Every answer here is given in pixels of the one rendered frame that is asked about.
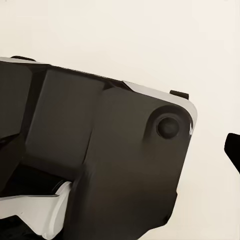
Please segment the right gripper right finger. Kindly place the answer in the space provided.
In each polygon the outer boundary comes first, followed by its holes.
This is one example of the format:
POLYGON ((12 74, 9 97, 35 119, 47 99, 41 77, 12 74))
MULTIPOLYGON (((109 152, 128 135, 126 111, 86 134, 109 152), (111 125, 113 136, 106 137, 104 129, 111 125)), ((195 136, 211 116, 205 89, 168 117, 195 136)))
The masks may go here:
POLYGON ((224 151, 240 173, 240 135, 229 133, 227 135, 224 151))

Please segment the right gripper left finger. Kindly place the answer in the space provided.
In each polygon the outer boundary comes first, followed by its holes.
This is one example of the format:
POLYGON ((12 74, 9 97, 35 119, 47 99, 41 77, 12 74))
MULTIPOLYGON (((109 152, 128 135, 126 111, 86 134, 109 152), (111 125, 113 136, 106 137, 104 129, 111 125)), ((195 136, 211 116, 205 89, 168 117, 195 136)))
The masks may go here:
POLYGON ((22 133, 0 138, 0 193, 26 153, 22 133))

